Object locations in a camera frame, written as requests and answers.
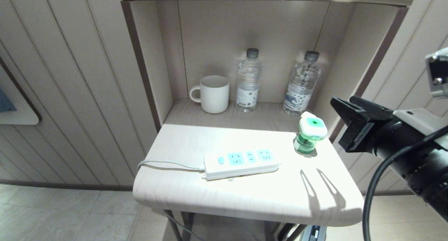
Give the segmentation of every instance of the black cable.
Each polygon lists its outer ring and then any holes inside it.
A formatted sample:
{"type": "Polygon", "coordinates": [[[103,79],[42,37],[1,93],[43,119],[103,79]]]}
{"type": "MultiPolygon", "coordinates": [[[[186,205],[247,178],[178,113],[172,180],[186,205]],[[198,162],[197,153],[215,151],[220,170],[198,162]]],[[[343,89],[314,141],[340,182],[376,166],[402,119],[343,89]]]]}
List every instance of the black cable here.
{"type": "Polygon", "coordinates": [[[378,185],[379,179],[381,175],[384,173],[386,168],[391,165],[397,158],[403,156],[404,154],[415,151],[421,147],[423,147],[427,142],[431,142],[435,139],[438,139],[445,134],[448,134],[448,126],[436,131],[426,137],[424,137],[421,141],[407,147],[403,147],[393,155],[384,159],[384,161],[378,166],[373,174],[373,177],[370,181],[369,188],[367,189],[367,194],[365,195],[364,201],[364,210],[363,210],[363,236],[364,241],[371,241],[370,239],[370,230],[369,230],[369,217],[370,217],[370,207],[372,206],[373,194],[375,193],[376,185],[378,185]]]}

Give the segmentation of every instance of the white power strip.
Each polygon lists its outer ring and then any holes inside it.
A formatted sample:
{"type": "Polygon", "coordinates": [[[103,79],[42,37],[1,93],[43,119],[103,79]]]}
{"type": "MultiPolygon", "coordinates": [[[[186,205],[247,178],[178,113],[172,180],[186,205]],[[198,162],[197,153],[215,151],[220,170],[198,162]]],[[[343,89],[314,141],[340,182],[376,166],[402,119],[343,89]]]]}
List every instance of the white power strip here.
{"type": "Polygon", "coordinates": [[[204,173],[207,180],[276,171],[280,163],[268,149],[232,153],[206,153],[204,173]]]}

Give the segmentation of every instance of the power cord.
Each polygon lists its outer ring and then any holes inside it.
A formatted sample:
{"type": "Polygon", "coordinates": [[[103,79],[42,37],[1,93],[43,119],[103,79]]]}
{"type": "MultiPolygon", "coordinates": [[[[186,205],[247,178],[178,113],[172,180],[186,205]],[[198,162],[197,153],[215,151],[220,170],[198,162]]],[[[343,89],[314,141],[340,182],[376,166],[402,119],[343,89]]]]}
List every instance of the power cord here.
{"type": "Polygon", "coordinates": [[[143,164],[148,163],[148,162],[172,163],[172,164],[184,166],[186,168],[191,168],[193,170],[204,171],[203,166],[190,166],[190,165],[182,164],[177,161],[171,161],[171,160],[143,160],[137,165],[137,170],[139,170],[143,164]]]}
{"type": "Polygon", "coordinates": [[[424,137],[424,139],[422,139],[421,141],[419,141],[411,146],[403,147],[402,149],[400,149],[393,155],[384,159],[384,161],[378,166],[378,168],[375,171],[375,174],[373,174],[373,177],[370,181],[369,188],[367,189],[367,194],[365,195],[364,210],[363,210],[364,241],[371,241],[370,229],[369,229],[370,208],[372,206],[372,200],[373,200],[373,195],[375,193],[376,185],[378,185],[379,179],[381,178],[381,175],[384,173],[386,168],[388,166],[390,166],[397,158],[402,157],[403,155],[407,154],[408,152],[415,151],[415,150],[423,147],[426,143],[431,142],[435,139],[438,139],[438,138],[444,136],[445,134],[448,134],[448,126],[424,137]]]}
{"type": "MultiPolygon", "coordinates": [[[[190,166],[190,165],[186,165],[186,164],[182,164],[179,163],[177,161],[170,161],[170,160],[143,160],[141,161],[138,165],[137,165],[137,170],[140,169],[140,167],[142,165],[144,165],[145,163],[148,162],[159,162],[159,163],[172,163],[172,164],[176,164],[176,165],[180,165],[180,166],[184,166],[186,168],[190,168],[192,170],[197,170],[197,171],[204,171],[204,166],[190,166]]],[[[198,235],[196,235],[195,233],[193,233],[192,231],[190,231],[189,229],[187,229],[184,225],[182,225],[180,222],[178,222],[176,219],[174,219],[173,217],[171,217],[170,215],[166,214],[166,217],[168,217],[170,220],[172,220],[173,222],[175,222],[177,225],[179,225],[182,229],[186,230],[187,232],[189,232],[191,235],[193,235],[195,238],[197,238],[200,241],[206,241],[203,238],[200,238],[198,235]]],[[[246,225],[243,225],[241,222],[235,221],[237,224],[241,225],[242,227],[244,227],[249,233],[251,233],[251,235],[253,236],[253,238],[255,238],[256,241],[260,241],[259,238],[257,238],[257,236],[255,235],[255,233],[253,233],[253,231],[246,227],[246,225]]]]}

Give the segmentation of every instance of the striped wall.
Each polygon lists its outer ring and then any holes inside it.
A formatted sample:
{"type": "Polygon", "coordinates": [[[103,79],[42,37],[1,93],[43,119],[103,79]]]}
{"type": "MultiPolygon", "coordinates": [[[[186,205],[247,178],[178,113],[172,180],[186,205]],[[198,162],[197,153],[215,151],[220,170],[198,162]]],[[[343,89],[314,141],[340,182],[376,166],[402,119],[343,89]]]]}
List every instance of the striped wall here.
{"type": "MultiPolygon", "coordinates": [[[[430,93],[424,56],[448,47],[446,0],[414,0],[406,18],[378,67],[363,98],[390,109],[424,107],[438,116],[448,116],[447,99],[434,99],[430,93]]],[[[380,159],[363,153],[345,153],[334,142],[339,156],[361,191],[366,191],[380,159]]],[[[405,182],[388,169],[377,191],[407,190],[405,182]]]]}
{"type": "Polygon", "coordinates": [[[0,125],[0,179],[131,186],[157,133],[120,1],[0,0],[0,18],[0,70],[42,117],[0,125]]]}

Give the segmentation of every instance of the ribbed ceramic mug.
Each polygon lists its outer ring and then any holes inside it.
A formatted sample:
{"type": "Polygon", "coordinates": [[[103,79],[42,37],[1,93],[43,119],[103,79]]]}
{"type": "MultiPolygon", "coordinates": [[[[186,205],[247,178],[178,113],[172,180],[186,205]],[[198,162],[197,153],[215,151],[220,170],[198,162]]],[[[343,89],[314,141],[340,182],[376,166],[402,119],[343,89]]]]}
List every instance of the ribbed ceramic mug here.
{"type": "Polygon", "coordinates": [[[214,114],[224,112],[229,106],[229,80],[222,76],[203,77],[199,85],[190,90],[189,96],[192,101],[201,103],[205,112],[214,114]],[[195,90],[200,90],[200,99],[192,96],[195,90]]]}

